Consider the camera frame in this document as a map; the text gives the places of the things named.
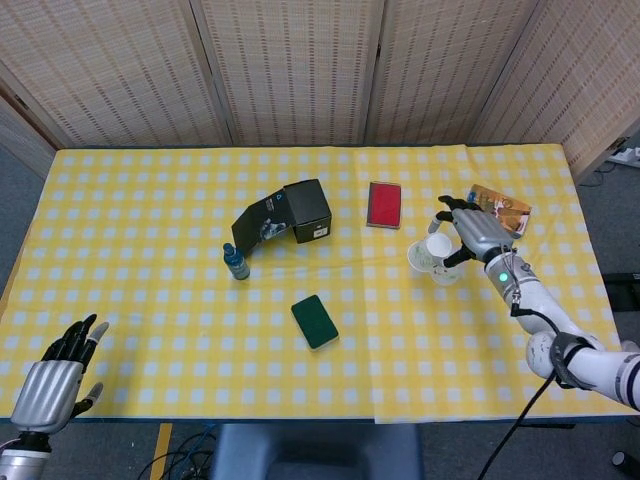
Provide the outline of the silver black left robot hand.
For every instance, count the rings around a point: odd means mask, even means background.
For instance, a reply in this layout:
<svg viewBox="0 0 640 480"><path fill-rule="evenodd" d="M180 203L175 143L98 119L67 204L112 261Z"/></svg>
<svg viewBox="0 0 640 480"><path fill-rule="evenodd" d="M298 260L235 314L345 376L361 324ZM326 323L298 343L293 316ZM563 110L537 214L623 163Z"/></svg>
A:
<svg viewBox="0 0 640 480"><path fill-rule="evenodd" d="M73 323L30 368L10 417L18 431L55 434L97 403L104 389L101 382L78 397L97 345L109 329L107 322L95 325L96 319L91 314Z"/></svg>

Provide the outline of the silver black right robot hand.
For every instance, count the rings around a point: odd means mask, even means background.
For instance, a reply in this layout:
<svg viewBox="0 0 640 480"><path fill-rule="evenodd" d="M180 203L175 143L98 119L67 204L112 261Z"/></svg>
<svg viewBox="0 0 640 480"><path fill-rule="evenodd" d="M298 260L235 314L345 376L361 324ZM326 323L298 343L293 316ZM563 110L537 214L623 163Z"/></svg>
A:
<svg viewBox="0 0 640 480"><path fill-rule="evenodd" d="M461 248L442 260L445 268L453 268L468 260L487 264L499 254L512 250L512 236L496 217L483 211L479 205L449 195L441 195L438 200L449 210L436 213L428 233L436 233L443 222L448 222L454 226L461 241Z"/></svg>

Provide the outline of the white floral paper cup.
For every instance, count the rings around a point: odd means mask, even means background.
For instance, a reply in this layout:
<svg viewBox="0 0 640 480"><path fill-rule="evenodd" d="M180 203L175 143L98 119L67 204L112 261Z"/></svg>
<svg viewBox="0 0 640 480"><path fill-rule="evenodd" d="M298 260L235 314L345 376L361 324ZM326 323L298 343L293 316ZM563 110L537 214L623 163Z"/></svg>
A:
<svg viewBox="0 0 640 480"><path fill-rule="evenodd" d="M410 266L421 273L436 273L445 269L444 260L453 253L453 244L443 233L432 233L414 242L408 249Z"/></svg>
<svg viewBox="0 0 640 480"><path fill-rule="evenodd" d="M445 267L442 263L434 263L431 266L429 275L436 284L450 286L455 284L462 276L462 266Z"/></svg>

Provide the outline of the orange printed snack package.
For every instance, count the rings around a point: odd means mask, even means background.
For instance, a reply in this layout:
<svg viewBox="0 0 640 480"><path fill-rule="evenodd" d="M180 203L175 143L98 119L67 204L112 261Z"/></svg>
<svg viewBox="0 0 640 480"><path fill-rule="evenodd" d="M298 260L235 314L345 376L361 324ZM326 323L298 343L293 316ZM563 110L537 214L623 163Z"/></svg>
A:
<svg viewBox="0 0 640 480"><path fill-rule="evenodd" d="M514 239L524 235L532 212L526 203L478 184L471 187L467 201L496 217Z"/></svg>

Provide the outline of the red rectangular box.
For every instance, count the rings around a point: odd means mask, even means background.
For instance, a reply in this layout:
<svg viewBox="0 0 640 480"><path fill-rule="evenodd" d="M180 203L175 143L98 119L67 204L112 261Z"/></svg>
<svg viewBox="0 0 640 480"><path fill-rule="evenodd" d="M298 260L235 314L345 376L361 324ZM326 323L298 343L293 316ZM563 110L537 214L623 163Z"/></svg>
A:
<svg viewBox="0 0 640 480"><path fill-rule="evenodd" d="M401 223L401 186L371 182L369 185L367 225L399 229Z"/></svg>

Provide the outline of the yellow checked tablecloth sheet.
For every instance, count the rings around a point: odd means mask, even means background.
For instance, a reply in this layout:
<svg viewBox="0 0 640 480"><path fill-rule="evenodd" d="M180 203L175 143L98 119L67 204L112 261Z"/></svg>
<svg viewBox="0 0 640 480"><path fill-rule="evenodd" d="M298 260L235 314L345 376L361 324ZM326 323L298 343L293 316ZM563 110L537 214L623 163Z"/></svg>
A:
<svg viewBox="0 0 640 480"><path fill-rule="evenodd" d="M83 386L95 417L370 418L361 231L366 189L340 148L63 150L0 301L0 418L74 322L109 329ZM331 233L283 233L235 280L232 223L286 184L318 179ZM291 306L317 295L339 337L311 350Z"/></svg>
<svg viewBox="0 0 640 480"><path fill-rule="evenodd" d="M580 334L596 337L615 360L613 314L579 199L557 144L364 148L354 156L358 185L397 183L397 231L361 234L362 295L368 334L370 402L377 420L485 420L516 417L526 404L538 417L640 413L640 355L627 356L636 376L605 376L613 394L546 384L527 366L528 334L511 316L483 265L469 261L451 285L413 271L407 252L427 234L440 197L466 196L474 185L528 204L531 217L515 246L552 301Z"/></svg>

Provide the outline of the woven folding screen panel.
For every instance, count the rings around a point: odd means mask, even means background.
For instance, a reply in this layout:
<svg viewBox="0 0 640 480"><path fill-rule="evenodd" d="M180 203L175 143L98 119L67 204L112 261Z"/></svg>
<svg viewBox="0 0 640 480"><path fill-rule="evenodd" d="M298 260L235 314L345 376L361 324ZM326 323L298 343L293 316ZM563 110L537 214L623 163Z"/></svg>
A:
<svg viewBox="0 0 640 480"><path fill-rule="evenodd" d="M189 0L231 142L365 140L385 0Z"/></svg>
<svg viewBox="0 0 640 480"><path fill-rule="evenodd" d="M0 0L0 92L68 147L232 142L196 0Z"/></svg>
<svg viewBox="0 0 640 480"><path fill-rule="evenodd" d="M575 181L640 128L640 0L538 0L473 130L556 143Z"/></svg>
<svg viewBox="0 0 640 480"><path fill-rule="evenodd" d="M0 95L0 147L46 179L56 150Z"/></svg>
<svg viewBox="0 0 640 480"><path fill-rule="evenodd" d="M538 0L384 0L364 141L469 141Z"/></svg>

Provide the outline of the black cardboard box with flap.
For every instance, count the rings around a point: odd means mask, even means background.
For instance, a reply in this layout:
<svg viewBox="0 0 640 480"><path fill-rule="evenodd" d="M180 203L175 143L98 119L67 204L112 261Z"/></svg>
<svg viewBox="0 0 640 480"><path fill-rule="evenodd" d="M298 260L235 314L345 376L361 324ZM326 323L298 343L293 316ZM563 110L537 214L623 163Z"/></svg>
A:
<svg viewBox="0 0 640 480"><path fill-rule="evenodd" d="M256 246L292 230L298 244L331 233L332 213L318 179L285 185L253 203L232 225L235 246L248 255Z"/></svg>

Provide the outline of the green and yellow sponge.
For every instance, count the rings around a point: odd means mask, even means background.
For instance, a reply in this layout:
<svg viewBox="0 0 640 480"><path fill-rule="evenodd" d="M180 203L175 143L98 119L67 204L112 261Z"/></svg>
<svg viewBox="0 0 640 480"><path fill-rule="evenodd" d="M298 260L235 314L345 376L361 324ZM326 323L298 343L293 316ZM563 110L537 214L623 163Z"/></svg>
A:
<svg viewBox="0 0 640 480"><path fill-rule="evenodd" d="M292 315L311 350L317 350L339 337L338 329L317 295L291 306Z"/></svg>

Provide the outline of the blue spray bottle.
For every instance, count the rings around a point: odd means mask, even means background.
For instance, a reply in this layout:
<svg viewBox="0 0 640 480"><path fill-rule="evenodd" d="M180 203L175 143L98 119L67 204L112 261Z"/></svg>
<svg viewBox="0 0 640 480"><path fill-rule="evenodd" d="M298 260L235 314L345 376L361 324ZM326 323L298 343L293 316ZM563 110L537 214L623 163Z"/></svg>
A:
<svg viewBox="0 0 640 480"><path fill-rule="evenodd" d="M245 280L250 275L250 268L244 255L231 243L223 245L223 260L236 280Z"/></svg>

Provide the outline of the blue-grey robot torso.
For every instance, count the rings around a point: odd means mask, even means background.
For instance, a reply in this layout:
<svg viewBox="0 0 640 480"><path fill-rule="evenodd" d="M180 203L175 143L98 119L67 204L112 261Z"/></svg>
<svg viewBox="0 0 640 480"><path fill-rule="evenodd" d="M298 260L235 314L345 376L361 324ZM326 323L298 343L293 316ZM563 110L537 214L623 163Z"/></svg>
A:
<svg viewBox="0 0 640 480"><path fill-rule="evenodd" d="M225 424L210 480L424 480L415 424Z"/></svg>

